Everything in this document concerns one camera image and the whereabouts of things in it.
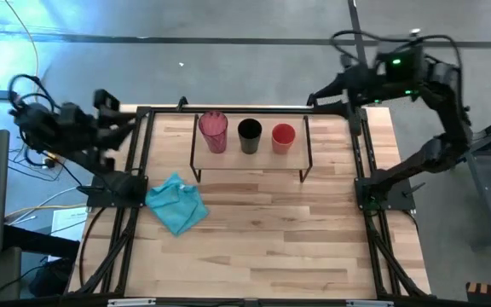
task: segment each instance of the pink cup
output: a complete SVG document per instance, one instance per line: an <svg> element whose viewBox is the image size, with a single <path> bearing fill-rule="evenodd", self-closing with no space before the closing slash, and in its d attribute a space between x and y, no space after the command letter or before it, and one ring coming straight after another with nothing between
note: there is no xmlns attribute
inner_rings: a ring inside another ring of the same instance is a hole
<svg viewBox="0 0 491 307"><path fill-rule="evenodd" d="M277 124L272 129L272 150L277 154L287 154L295 141L295 129L288 124Z"/></svg>
<svg viewBox="0 0 491 307"><path fill-rule="evenodd" d="M200 116L198 123L208 148L214 154L220 154L227 149L228 120L225 114L209 111Z"/></svg>

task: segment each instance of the cup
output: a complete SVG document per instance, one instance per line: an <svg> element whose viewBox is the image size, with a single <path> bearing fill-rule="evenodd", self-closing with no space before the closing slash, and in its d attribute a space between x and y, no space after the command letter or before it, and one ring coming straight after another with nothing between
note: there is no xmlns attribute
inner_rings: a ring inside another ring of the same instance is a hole
<svg viewBox="0 0 491 307"><path fill-rule="evenodd" d="M272 150L277 154L287 154L295 141L295 129L288 124L277 124L272 129Z"/></svg>
<svg viewBox="0 0 491 307"><path fill-rule="evenodd" d="M259 148L263 127L255 119L244 119L238 125L238 136L244 154L254 154Z"/></svg>
<svg viewBox="0 0 491 307"><path fill-rule="evenodd" d="M228 119L218 111L209 111L200 116L198 127L208 148L214 154L220 154L227 149Z"/></svg>

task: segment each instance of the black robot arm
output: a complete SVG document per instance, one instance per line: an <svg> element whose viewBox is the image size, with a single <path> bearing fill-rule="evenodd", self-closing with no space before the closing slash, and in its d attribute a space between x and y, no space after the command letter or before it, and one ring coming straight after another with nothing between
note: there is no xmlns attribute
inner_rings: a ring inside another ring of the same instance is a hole
<svg viewBox="0 0 491 307"><path fill-rule="evenodd" d="M79 191L91 196L87 206L140 206L147 192L146 178L115 171L114 159L104 157L108 149L118 150L134 130L137 123L132 119L136 114L119 112L120 102L105 90L95 92L97 117L84 113L71 102L56 106L38 78L27 75L14 77L9 93L18 78L35 82L44 92L40 96L50 103L48 109L40 103L25 103L25 97L18 100L9 97L13 106L9 113L14 116L20 136L28 146L26 152L31 148L39 153L58 154L93 173L92 186L78 187Z"/></svg>
<svg viewBox="0 0 491 307"><path fill-rule="evenodd" d="M361 180L361 194L368 202L385 200L394 184L422 171L435 173L451 168L469 148L472 134L468 108L462 103L461 59L457 67L425 54L424 39L414 35L387 40L382 39L378 45L371 67L363 62L352 65L351 58L342 55L344 71L309 97L309 101L314 101L342 95L346 90L349 101L342 109L351 109L352 114L337 115L350 121L356 135L361 134L355 114L358 107L401 97L412 101L422 98L441 120L444 133L434 136L400 164L388 170L378 169Z"/></svg>

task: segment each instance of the gray floor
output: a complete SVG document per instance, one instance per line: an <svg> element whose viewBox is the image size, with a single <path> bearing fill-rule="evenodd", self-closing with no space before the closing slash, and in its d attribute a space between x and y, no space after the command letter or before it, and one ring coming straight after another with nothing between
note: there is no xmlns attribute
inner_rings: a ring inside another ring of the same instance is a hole
<svg viewBox="0 0 491 307"><path fill-rule="evenodd" d="M356 0L361 27L377 34L403 33L413 27L457 40L491 41L491 1ZM31 32L112 36L192 38L328 38L351 28L344 0L14 0ZM21 32L0 0L0 31ZM125 43L37 43L40 76L57 101L73 101L91 110L93 90L105 88L124 103L191 103L303 105L308 93L331 81L340 70L338 54L324 46L187 45ZM367 50L372 55L373 49ZM429 50L453 61L450 49ZM473 129L491 123L491 49L465 49L465 104L471 106ZM0 89L19 72L34 73L28 42L0 42ZM21 93L30 85L21 84ZM436 115L421 101L386 102L392 113L403 158L441 132ZM11 148L20 145L17 130L0 102L0 129L12 133ZM83 182L90 175L69 163ZM432 292L441 298L465 299L465 283L491 283L491 248L473 252L469 244L488 235L481 207L465 165L442 174L421 174L427 182L415 195L420 240ZM9 171L7 211L34 206L72 187L63 174L41 182ZM53 203L84 202L70 193ZM50 226L49 211L22 224L26 229Z"/></svg>

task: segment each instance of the cloth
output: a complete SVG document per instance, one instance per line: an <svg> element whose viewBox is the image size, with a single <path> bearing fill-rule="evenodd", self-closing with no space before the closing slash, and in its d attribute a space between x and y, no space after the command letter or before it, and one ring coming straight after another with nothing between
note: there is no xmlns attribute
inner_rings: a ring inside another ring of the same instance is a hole
<svg viewBox="0 0 491 307"><path fill-rule="evenodd" d="M177 175L161 186L151 188L145 204L175 236L189 230L208 215L208 210L195 186L186 185Z"/></svg>

